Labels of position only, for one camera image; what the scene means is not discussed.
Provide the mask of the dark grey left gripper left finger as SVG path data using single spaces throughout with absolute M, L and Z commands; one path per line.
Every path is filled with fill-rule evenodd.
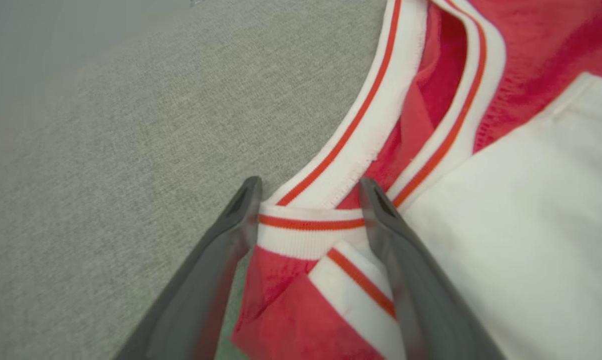
M 212 360 L 240 260 L 257 240 L 262 180 L 238 191 L 118 351 L 117 360 Z

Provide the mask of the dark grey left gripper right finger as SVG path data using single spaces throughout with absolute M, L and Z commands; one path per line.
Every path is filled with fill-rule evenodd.
M 410 360 L 502 360 L 488 331 L 372 178 L 360 180 L 367 238 L 385 265 Z

